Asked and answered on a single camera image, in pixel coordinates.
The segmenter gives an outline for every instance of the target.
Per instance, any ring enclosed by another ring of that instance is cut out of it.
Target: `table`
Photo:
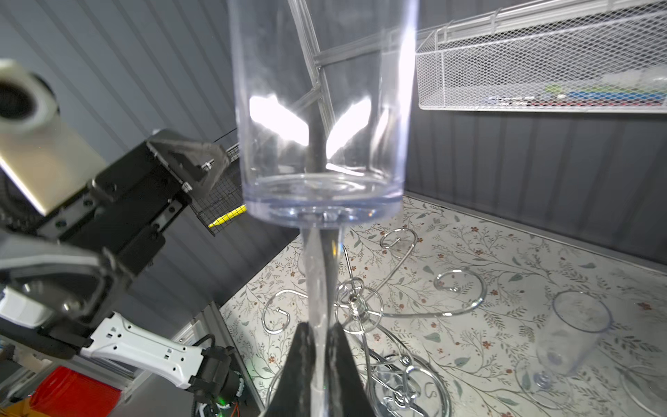
[[[453,416],[647,416],[626,395],[619,370],[645,364],[667,369],[667,277],[508,226],[405,197],[396,218],[356,226],[345,233],[352,269],[373,288],[398,261],[378,244],[399,227],[419,236],[413,255],[380,290],[386,311],[425,312],[438,308],[432,279],[440,270],[470,266],[488,285],[484,303],[465,316],[426,319],[383,318],[415,354],[427,358],[448,387]],[[305,292],[299,271],[301,238],[295,239],[222,308],[221,313],[253,383],[265,398],[285,362],[297,321],[307,319],[307,300],[290,295],[278,305],[292,323],[278,335],[261,326],[266,301],[277,291]],[[344,264],[341,279],[347,279]],[[614,325],[572,378],[574,401],[564,410],[541,408],[521,391],[514,376],[519,360],[535,355],[535,339],[562,290],[581,290],[602,300]],[[267,315],[280,327],[282,316]],[[380,332],[370,347],[396,351]],[[361,352],[350,342],[356,360]]]

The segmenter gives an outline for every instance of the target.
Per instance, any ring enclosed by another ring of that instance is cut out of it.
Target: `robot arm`
[[[60,359],[149,370],[198,402],[233,398],[231,351],[184,346],[111,311],[228,165],[222,146],[161,130],[106,166],[46,84],[0,59],[0,334]]]

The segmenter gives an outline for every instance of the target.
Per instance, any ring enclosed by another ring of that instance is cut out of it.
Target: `wall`
[[[235,128],[225,1],[6,0],[0,51],[51,85],[65,121],[109,163],[155,128],[204,141]],[[116,309],[171,337],[296,233],[243,215],[213,237],[186,210]]]
[[[423,0],[420,25],[511,4]],[[667,264],[663,115],[412,108],[408,190]]]

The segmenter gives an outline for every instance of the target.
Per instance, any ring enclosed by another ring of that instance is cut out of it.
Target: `yellow marker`
[[[231,210],[224,216],[220,216],[217,219],[215,219],[213,223],[209,224],[209,229],[214,228],[215,226],[220,226],[222,223],[228,222],[229,220],[243,213],[245,213],[245,204],[243,204],[241,207],[237,207],[234,210]]]

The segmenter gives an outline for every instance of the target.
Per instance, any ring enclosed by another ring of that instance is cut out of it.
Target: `transparent cup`
[[[572,401],[568,376],[596,347],[612,325],[612,314],[601,301],[579,291],[563,291],[552,301],[551,313],[538,334],[537,358],[520,362],[516,378],[538,404],[553,409]]]
[[[403,195],[418,0],[229,0],[243,196],[338,228]]]

